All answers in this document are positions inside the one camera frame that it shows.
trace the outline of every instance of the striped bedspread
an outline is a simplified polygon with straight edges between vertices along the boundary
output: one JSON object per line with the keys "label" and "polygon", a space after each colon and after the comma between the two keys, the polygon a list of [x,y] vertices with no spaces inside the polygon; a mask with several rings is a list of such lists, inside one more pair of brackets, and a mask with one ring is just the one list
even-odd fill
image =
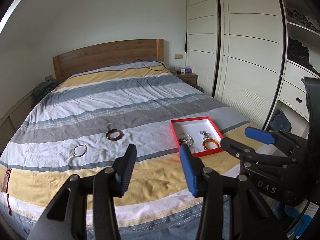
{"label": "striped bedspread", "polygon": [[[0,158],[0,183],[12,168],[0,211],[26,239],[49,201],[71,174],[91,176],[123,156],[130,143],[137,160],[128,191],[115,198],[122,239],[195,239],[202,199],[187,189],[170,120],[209,116],[224,136],[262,152],[244,136],[243,115],[174,77],[158,62],[137,62],[77,74],[48,94],[28,115]],[[120,129],[119,141],[106,139]],[[75,157],[73,149],[86,145]],[[220,174],[236,176],[239,161],[226,152],[201,158]],[[92,197],[87,205],[93,239]]]}

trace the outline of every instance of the electrical outlet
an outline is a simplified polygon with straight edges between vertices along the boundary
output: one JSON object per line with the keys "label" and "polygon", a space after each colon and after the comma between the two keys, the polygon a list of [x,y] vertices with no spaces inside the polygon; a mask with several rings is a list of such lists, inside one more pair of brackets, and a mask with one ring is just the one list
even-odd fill
{"label": "electrical outlet", "polygon": [[182,54],[174,54],[174,58],[183,59],[183,55]]}
{"label": "electrical outlet", "polygon": [[46,76],[44,79],[45,79],[46,81],[48,81],[48,80],[50,80],[50,79],[53,79],[53,77],[52,77],[52,75],[50,75],[50,76]]}

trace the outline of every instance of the wooden nightstand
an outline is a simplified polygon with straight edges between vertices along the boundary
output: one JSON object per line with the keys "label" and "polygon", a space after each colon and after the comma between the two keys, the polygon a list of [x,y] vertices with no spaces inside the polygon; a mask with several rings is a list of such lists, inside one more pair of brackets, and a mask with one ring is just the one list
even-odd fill
{"label": "wooden nightstand", "polygon": [[196,85],[198,75],[194,73],[181,73],[177,74],[176,77],[180,78],[183,82],[189,85]]}

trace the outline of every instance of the metal screw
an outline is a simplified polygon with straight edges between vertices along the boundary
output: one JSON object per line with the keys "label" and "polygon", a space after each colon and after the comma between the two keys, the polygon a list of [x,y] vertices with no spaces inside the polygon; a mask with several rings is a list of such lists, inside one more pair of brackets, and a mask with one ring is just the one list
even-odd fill
{"label": "metal screw", "polygon": [[210,167],[204,167],[202,170],[203,170],[203,172],[206,173],[206,174],[212,172],[212,169],[211,169]]}
{"label": "metal screw", "polygon": [[75,181],[75,180],[77,180],[78,179],[78,175],[76,175],[76,174],[73,174],[73,175],[71,175],[70,176],[70,178],[69,178],[71,181]]}
{"label": "metal screw", "polygon": [[238,176],[238,179],[239,179],[239,181],[246,181],[247,180],[247,176],[241,174],[241,175]]}
{"label": "metal screw", "polygon": [[106,168],[104,169],[104,172],[105,172],[106,174],[113,173],[114,171],[115,171],[115,169],[112,168],[112,167],[106,167]]}

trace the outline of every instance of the white drawer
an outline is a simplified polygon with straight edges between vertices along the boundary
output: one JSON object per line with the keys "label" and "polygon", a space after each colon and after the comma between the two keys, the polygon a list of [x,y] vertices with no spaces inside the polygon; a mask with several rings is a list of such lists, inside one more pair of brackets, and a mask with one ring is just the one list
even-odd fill
{"label": "white drawer", "polygon": [[301,89],[302,91],[306,91],[304,88],[304,82],[301,80],[304,77],[312,77],[316,78],[313,74],[305,71],[304,69],[292,64],[287,61],[287,65],[285,67],[284,72],[284,80]]}
{"label": "white drawer", "polygon": [[306,93],[296,88],[292,84],[283,81],[279,98],[289,104],[292,108],[303,114],[309,119],[309,113],[306,106]]}

